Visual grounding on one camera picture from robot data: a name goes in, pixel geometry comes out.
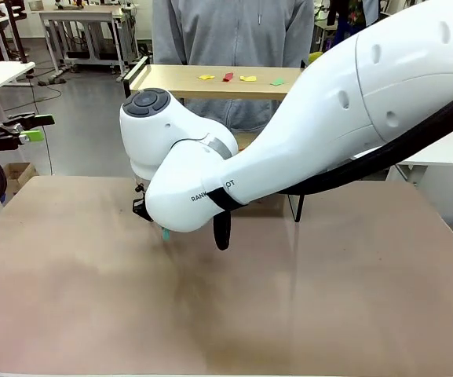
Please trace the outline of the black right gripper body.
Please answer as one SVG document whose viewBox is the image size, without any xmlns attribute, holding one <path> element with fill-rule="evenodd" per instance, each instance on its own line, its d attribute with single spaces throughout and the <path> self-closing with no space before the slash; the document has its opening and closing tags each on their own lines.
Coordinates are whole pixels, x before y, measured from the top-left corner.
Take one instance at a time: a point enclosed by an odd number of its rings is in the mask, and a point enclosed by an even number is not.
<svg viewBox="0 0 453 377">
<path fill-rule="evenodd" d="M 150 220 L 151 216 L 149 215 L 147 208 L 146 208 L 146 202 L 145 202 L 145 193 L 141 192 L 141 197 L 136 198 L 133 200 L 133 205 L 132 205 L 132 211 L 139 216 L 140 218 L 143 218 L 144 220 Z"/>
</svg>

